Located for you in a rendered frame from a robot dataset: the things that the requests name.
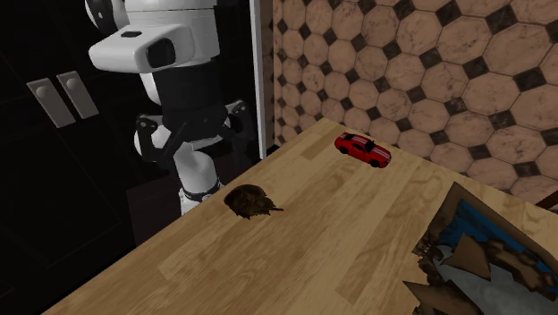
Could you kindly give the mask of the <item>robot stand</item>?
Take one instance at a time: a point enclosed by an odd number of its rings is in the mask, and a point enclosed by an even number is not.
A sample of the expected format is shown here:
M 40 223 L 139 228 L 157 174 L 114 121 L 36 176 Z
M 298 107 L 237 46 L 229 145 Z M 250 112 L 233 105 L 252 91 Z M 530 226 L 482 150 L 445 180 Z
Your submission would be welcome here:
M 172 178 L 163 177 L 126 192 L 136 246 L 181 216 L 178 191 Z

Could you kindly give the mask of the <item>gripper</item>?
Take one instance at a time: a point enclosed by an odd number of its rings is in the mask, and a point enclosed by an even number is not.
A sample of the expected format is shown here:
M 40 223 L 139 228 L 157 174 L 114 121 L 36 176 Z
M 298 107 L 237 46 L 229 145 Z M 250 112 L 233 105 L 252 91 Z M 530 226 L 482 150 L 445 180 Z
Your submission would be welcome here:
M 224 121 L 223 138 L 235 151 L 245 151 L 255 140 L 248 105 L 238 99 L 224 106 L 216 64 L 169 68 L 153 77 L 163 116 L 136 118 L 134 145 L 144 161 L 174 170 L 175 157 L 189 153 L 185 141 L 214 138 Z

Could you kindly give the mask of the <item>ragged brown and blue box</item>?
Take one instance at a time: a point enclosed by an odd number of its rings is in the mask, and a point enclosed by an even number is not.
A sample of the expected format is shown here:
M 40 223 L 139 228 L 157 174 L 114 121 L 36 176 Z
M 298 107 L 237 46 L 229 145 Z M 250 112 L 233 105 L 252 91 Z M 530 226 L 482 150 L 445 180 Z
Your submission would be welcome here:
M 558 315 L 558 259 L 458 183 L 412 252 L 412 315 Z

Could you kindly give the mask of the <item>white door frame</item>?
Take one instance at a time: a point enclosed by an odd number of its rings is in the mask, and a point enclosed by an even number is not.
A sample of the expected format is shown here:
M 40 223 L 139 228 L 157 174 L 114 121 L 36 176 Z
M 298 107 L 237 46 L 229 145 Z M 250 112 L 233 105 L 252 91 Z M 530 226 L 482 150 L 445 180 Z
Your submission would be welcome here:
M 265 95 L 263 84 L 262 40 L 261 40 L 261 11 L 260 0 L 249 0 L 250 30 L 252 42 L 255 99 L 258 123 L 258 152 L 259 158 L 265 159 L 266 153 L 266 119 Z

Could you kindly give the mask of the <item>red toy car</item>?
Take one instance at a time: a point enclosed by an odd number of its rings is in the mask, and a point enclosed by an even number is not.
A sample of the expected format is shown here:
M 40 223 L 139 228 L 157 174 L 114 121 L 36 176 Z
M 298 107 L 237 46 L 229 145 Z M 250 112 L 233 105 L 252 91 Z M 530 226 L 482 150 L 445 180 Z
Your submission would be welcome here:
M 335 141 L 334 146 L 344 155 L 351 156 L 375 168 L 387 167 L 391 160 L 391 153 L 377 145 L 368 137 L 343 132 Z

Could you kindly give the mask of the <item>dark brown shell-shaped object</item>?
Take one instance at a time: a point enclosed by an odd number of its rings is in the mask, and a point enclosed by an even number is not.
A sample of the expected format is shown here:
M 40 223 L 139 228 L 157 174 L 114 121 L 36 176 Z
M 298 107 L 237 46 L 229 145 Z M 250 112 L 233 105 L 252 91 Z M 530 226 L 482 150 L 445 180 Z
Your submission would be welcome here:
M 243 184 L 232 189 L 224 198 L 224 204 L 237 216 L 246 219 L 258 215 L 271 215 L 271 211 L 283 211 L 267 197 L 264 190 L 253 184 Z

